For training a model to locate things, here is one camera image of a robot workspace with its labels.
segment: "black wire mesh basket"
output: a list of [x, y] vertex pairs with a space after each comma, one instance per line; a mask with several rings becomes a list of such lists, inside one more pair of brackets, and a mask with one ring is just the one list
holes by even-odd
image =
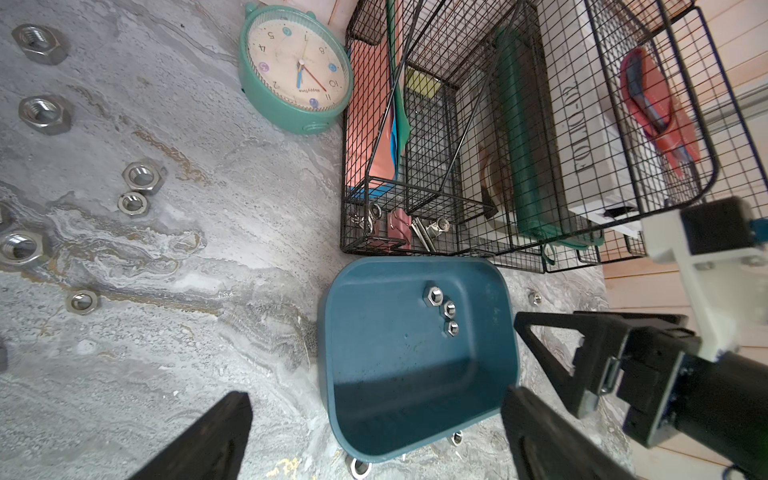
[[362, 0], [341, 247], [559, 271], [642, 257], [641, 218], [768, 180], [693, 3]]

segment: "yellow sponge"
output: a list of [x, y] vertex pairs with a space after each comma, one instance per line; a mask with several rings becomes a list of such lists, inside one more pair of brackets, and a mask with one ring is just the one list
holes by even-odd
[[412, 68], [408, 69], [406, 78], [408, 79], [406, 88], [427, 98], [435, 97], [437, 90], [442, 86], [442, 83], [437, 78]]

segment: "gray marble surface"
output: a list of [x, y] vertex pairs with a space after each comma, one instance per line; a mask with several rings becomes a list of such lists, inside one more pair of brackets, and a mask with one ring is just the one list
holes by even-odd
[[[253, 403], [241, 478], [348, 478], [317, 387], [316, 308], [354, 257], [339, 251], [341, 135], [287, 134], [240, 92], [243, 6], [221, 0], [4, 0], [0, 3], [0, 203], [46, 232], [51, 260], [0, 270], [0, 478], [126, 478], [224, 393]], [[33, 22], [64, 32], [50, 67], [11, 38]], [[70, 132], [46, 137], [18, 102], [74, 105]], [[131, 161], [162, 164], [150, 213], [116, 205]], [[503, 271], [512, 302], [607, 306], [600, 270]], [[67, 290], [102, 293], [91, 315]], [[546, 332], [564, 357], [577, 338]], [[521, 381], [564, 412], [530, 352]], [[631, 468], [622, 407], [576, 422]], [[371, 478], [514, 478], [498, 416], [382, 465]]]

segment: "hex nut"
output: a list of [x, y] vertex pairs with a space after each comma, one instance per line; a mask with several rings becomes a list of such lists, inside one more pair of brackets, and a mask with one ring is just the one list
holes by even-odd
[[90, 290], [78, 290], [67, 295], [66, 307], [71, 313], [88, 315], [96, 310], [98, 295]]
[[458, 323], [454, 322], [453, 320], [449, 322], [445, 322], [445, 333], [448, 336], [457, 336], [458, 335]]
[[35, 95], [23, 99], [18, 104], [18, 117], [46, 135], [63, 134], [72, 126], [67, 101], [58, 95]]
[[149, 200], [138, 192], [127, 192], [118, 198], [118, 208], [132, 217], [141, 217], [149, 210]]
[[382, 208], [379, 206], [376, 202], [371, 202], [371, 206], [369, 208], [371, 217], [373, 217], [374, 220], [380, 220], [382, 217]]
[[159, 165], [150, 160], [133, 162], [123, 170], [123, 180], [134, 192], [153, 195], [165, 182], [161, 170]]
[[0, 263], [35, 266], [47, 260], [45, 237], [37, 232], [14, 230], [0, 237]]
[[456, 304], [452, 300], [445, 302], [442, 306], [442, 315], [449, 320], [456, 318]]
[[54, 28], [25, 23], [14, 28], [11, 35], [24, 55], [32, 61], [58, 65], [67, 58], [64, 36]]
[[372, 464], [353, 458], [351, 455], [347, 456], [346, 466], [349, 467], [349, 473], [352, 474], [352, 478], [355, 480], [362, 480], [371, 473]]
[[528, 302], [530, 302], [532, 306], [541, 305], [541, 301], [542, 298], [539, 292], [531, 292], [528, 294]]
[[427, 290], [424, 290], [424, 303], [427, 306], [441, 306], [443, 294], [439, 286], [428, 286]]
[[448, 440], [455, 447], [458, 447], [459, 445], [461, 445], [463, 439], [464, 439], [464, 434], [462, 433], [461, 430], [459, 430], [458, 432], [455, 432], [453, 435], [448, 437]]

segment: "white bracket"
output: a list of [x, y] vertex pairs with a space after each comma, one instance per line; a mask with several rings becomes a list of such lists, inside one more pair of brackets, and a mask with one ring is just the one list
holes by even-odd
[[740, 344], [746, 324], [768, 323], [768, 256], [762, 248], [692, 255], [679, 210], [644, 218], [648, 256], [677, 262], [702, 339], [699, 356], [711, 362]]

